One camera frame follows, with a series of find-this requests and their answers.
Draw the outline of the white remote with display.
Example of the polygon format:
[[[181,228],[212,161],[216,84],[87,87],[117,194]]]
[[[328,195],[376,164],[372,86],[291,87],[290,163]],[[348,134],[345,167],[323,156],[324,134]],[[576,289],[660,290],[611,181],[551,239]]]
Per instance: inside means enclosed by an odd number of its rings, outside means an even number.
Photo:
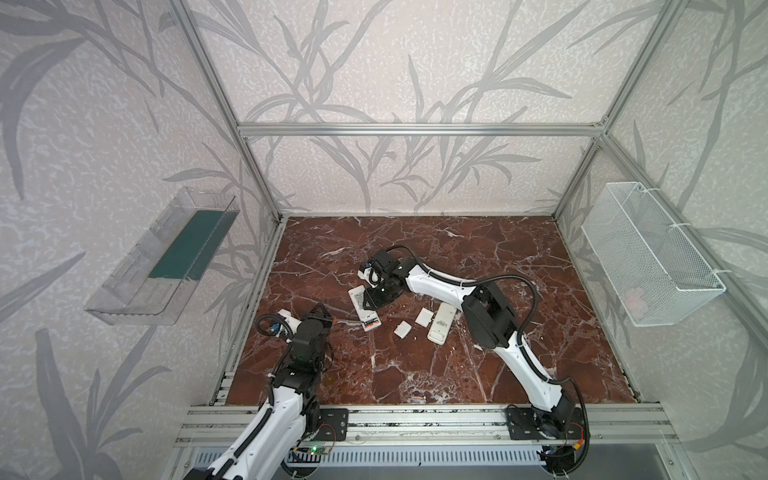
[[[368,310],[363,306],[364,293],[365,287],[362,285],[357,286],[348,292],[360,323],[363,326],[363,329],[368,332],[378,328],[381,325],[381,320],[375,310]]]

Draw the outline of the white battery cover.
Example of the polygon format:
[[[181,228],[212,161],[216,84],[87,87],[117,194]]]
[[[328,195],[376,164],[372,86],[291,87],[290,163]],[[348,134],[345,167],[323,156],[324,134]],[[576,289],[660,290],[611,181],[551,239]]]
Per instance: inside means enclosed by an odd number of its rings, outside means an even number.
[[[394,330],[394,334],[400,339],[404,339],[411,330],[412,326],[408,322],[402,321]]]
[[[433,319],[434,313],[431,310],[422,308],[418,313],[415,323],[421,327],[428,327]]]

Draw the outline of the white remote being unloaded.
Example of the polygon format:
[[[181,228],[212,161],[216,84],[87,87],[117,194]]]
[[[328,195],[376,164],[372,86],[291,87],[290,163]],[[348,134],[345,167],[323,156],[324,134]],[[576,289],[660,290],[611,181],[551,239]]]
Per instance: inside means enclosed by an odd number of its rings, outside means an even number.
[[[428,340],[437,345],[443,345],[456,317],[456,313],[457,309],[454,306],[448,303],[442,303],[432,320],[427,334]]]

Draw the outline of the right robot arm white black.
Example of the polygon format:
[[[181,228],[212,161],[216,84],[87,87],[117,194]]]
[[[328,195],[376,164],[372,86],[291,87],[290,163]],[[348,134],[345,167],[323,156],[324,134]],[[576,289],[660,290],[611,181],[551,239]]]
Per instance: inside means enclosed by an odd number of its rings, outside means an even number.
[[[538,290],[530,278],[507,273],[463,279],[428,266],[413,251],[396,258],[390,249],[378,251],[361,264],[359,275],[369,283],[363,294],[363,306],[369,310],[383,308],[404,292],[430,296],[461,310],[475,342],[503,359],[523,386],[538,419],[556,429],[570,422],[576,403],[562,389],[562,382],[545,371],[523,339],[539,303]],[[508,297],[497,285],[499,280],[507,279],[522,282],[532,294],[532,305],[524,320],[517,318]]]

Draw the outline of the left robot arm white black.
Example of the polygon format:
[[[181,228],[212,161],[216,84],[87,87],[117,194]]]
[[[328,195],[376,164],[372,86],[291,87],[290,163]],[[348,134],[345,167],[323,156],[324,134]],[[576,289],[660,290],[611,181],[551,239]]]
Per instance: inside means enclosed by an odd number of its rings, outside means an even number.
[[[267,399],[237,440],[209,466],[191,469],[187,479],[270,479],[289,451],[320,428],[316,393],[333,324],[322,303],[299,319],[266,313],[255,320],[260,334],[287,343],[268,374]]]

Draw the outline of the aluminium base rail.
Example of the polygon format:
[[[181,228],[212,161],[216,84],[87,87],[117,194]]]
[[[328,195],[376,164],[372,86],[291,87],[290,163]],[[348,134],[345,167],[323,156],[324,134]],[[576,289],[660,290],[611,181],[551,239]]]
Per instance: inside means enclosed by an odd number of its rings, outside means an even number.
[[[349,405],[349,415],[323,428],[335,446],[511,444],[504,404]],[[227,447],[255,416],[254,407],[192,407],[173,446]],[[592,444],[675,444],[678,435],[658,403],[591,404]]]

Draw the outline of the clear plastic wall tray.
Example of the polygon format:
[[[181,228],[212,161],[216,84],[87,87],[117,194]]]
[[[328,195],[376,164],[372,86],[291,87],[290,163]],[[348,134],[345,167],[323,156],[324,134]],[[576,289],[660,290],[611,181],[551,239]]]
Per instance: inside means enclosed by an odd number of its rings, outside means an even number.
[[[85,311],[109,325],[175,324],[239,213],[233,194],[181,188]]]

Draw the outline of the aluminium horizontal frame bar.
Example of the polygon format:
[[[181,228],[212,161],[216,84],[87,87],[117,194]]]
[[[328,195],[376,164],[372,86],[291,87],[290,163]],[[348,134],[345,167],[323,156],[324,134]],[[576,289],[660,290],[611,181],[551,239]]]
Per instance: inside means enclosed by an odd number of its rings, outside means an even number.
[[[243,123],[242,137],[264,136],[564,136],[595,137],[589,123]]]

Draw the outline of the aluminium frame post left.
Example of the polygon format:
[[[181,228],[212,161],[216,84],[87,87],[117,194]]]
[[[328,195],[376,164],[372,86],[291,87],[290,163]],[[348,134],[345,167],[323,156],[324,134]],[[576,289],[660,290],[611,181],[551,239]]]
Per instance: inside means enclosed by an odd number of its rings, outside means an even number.
[[[213,62],[211,61],[203,38],[196,26],[196,22],[193,18],[191,9],[188,7],[185,1],[182,0],[170,0],[169,9],[171,15],[178,23],[185,41],[191,50],[192,57],[196,61],[203,79],[208,86],[215,103],[223,117],[225,129],[232,137],[234,145],[238,153],[244,160],[246,167],[253,178],[256,186],[258,187],[262,198],[266,202],[271,216],[280,222],[283,218],[282,213],[271,194],[269,187],[267,186],[264,176],[259,169],[257,161],[255,160],[250,147],[247,145],[243,137],[240,136],[238,131],[238,121],[234,115],[234,111],[230,106],[228,99],[226,98],[220,79],[217,75]]]

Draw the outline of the aluminium frame post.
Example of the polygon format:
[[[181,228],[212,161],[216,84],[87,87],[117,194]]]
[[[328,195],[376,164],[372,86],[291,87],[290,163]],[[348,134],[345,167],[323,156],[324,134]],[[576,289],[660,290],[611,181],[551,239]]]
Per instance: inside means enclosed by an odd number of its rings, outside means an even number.
[[[244,160],[246,167],[253,178],[256,186],[258,187],[262,198],[266,202],[271,216],[280,222],[283,218],[282,213],[271,194],[269,187],[267,186],[264,176],[259,169],[257,161],[255,160],[250,147],[247,145],[243,137],[240,136],[238,131],[238,121],[234,115],[234,111],[230,106],[228,99],[226,98],[220,79],[217,75],[213,62],[211,61],[203,38],[196,26],[196,22],[193,18],[191,9],[188,7],[185,1],[182,0],[170,0],[169,9],[171,15],[178,23],[185,41],[191,50],[192,57],[196,61],[203,79],[208,86],[215,103],[223,117],[225,129],[232,137],[234,145],[238,153]]]
[[[616,96],[604,115],[603,120],[599,124],[598,133],[591,138],[578,168],[571,176],[563,195],[560,197],[552,215],[552,218],[555,221],[560,219],[568,202],[576,193],[581,179],[587,173],[597,154],[599,142],[611,133],[611,130],[628,104],[632,94],[640,84],[655,54],[662,48],[666,38],[674,29],[674,26],[687,5],[688,1],[684,0],[669,0],[662,4],[662,8],[657,20],[653,24],[653,28],[650,30],[647,39],[644,41],[635,61],[631,65]]]

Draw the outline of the aluminium frame post right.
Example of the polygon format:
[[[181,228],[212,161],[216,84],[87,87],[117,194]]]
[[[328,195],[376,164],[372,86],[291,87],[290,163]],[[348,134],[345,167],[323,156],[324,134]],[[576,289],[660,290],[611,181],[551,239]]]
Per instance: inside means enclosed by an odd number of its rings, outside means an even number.
[[[666,38],[674,29],[674,26],[687,5],[688,1],[684,0],[669,0],[662,4],[662,8],[657,20],[653,24],[653,28],[650,30],[647,39],[644,41],[635,61],[631,65],[616,96],[604,115],[603,120],[599,124],[598,133],[591,138],[578,168],[571,176],[563,195],[560,197],[552,215],[552,218],[555,221],[560,219],[568,202],[576,193],[581,179],[587,173],[597,154],[599,142],[611,133],[611,130],[628,104],[632,94],[640,84],[655,54],[662,48]]]

